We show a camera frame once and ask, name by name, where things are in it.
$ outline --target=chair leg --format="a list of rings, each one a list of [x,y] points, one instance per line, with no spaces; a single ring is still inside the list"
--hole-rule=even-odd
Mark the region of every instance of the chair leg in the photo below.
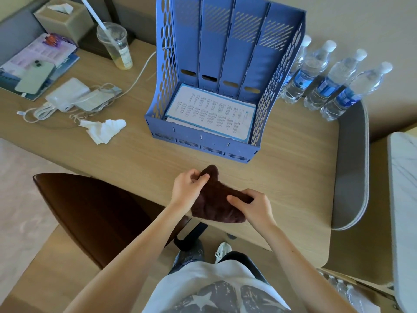
[[[195,241],[200,237],[200,235],[206,230],[208,227],[207,224],[198,223],[195,228],[183,239],[179,240],[178,238],[174,238],[174,244],[183,252],[188,252],[193,246]]]

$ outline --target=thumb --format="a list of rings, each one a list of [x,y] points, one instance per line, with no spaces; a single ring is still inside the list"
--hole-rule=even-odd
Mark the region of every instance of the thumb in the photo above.
[[[197,188],[201,190],[209,179],[210,179],[210,175],[206,173],[202,175],[194,184]]]
[[[237,208],[238,210],[242,211],[244,213],[245,209],[246,209],[246,203],[243,202],[242,200],[240,200],[239,198],[229,194],[226,197],[227,201],[233,205],[235,208]]]

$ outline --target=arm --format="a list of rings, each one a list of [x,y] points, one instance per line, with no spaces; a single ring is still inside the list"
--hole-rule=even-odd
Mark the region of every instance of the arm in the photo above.
[[[294,291],[310,313],[356,313],[318,271],[305,259],[276,225],[267,196],[252,189],[242,191],[254,198],[251,204],[229,195],[227,200],[245,214],[267,241]]]
[[[208,174],[181,173],[170,204],[77,295],[64,313],[129,313],[171,232],[200,194]]]

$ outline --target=blue bottle label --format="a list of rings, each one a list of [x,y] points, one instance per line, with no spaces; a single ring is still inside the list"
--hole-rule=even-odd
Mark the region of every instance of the blue bottle label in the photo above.
[[[351,89],[346,88],[337,95],[336,101],[338,104],[348,108],[357,103],[361,97],[360,94],[355,94]]]
[[[300,89],[307,89],[310,83],[313,82],[315,76],[310,76],[306,74],[304,71],[300,70],[299,73],[294,78],[294,84],[299,87]]]
[[[318,86],[317,91],[319,92],[320,95],[324,97],[329,97],[338,88],[340,88],[339,84],[331,81],[329,77],[326,77]]]
[[[292,72],[289,72],[287,74],[287,76],[285,77],[284,82],[282,83],[283,87],[289,83],[289,80],[291,80],[292,76],[294,76],[294,73],[292,73]]]

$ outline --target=graphic print on shirt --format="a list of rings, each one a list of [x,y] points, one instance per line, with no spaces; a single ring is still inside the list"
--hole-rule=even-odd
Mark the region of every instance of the graphic print on shirt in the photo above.
[[[164,313],[241,313],[236,289],[226,281],[217,281],[185,297]],[[289,312],[277,300],[266,292],[243,285],[240,289],[241,303],[247,313],[284,313]]]

